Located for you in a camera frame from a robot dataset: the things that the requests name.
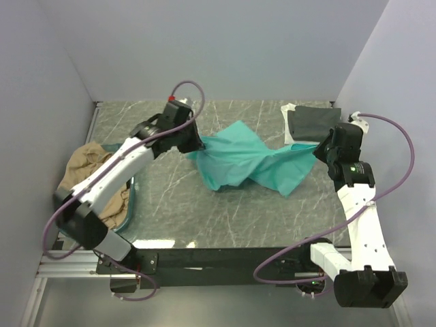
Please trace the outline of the teal t shirt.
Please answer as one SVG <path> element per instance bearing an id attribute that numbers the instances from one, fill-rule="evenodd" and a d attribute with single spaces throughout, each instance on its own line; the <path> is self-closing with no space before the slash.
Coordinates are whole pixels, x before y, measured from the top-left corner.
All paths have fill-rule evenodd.
<path id="1" fill-rule="evenodd" d="M 289 196 L 315 163 L 312 144 L 270 149 L 244 122 L 237 121 L 214 136 L 202 136 L 205 149 L 189 153 L 205 186 L 213 191 L 238 187 L 247 179 Z"/>

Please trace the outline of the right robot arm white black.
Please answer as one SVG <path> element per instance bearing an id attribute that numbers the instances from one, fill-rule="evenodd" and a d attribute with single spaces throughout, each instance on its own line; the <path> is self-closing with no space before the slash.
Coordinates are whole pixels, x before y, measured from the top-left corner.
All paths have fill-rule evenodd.
<path id="1" fill-rule="evenodd" d="M 408 280 L 396 269 L 384 241 L 372 168 L 359 159 L 364 133 L 353 123 L 339 123 L 314 151 L 327 165 L 345 212 L 352 258 L 343 257 L 330 243 L 316 241 L 300 253 L 299 264 L 308 272 L 322 268 L 333 281 L 341 307 L 387 309 Z"/>

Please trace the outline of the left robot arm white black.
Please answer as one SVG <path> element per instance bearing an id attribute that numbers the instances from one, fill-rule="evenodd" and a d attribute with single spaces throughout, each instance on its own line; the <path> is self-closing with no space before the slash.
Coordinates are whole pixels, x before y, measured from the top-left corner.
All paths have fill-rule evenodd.
<path id="1" fill-rule="evenodd" d="M 182 153 L 202 150 L 190 106 L 170 98 L 162 113 L 137 124 L 120 149 L 83 182 L 55 193 L 59 208 L 51 221 L 80 246 L 112 258 L 122 274 L 136 265 L 132 244 L 110 230 L 99 214 L 126 182 L 162 153 L 176 147 Z"/>

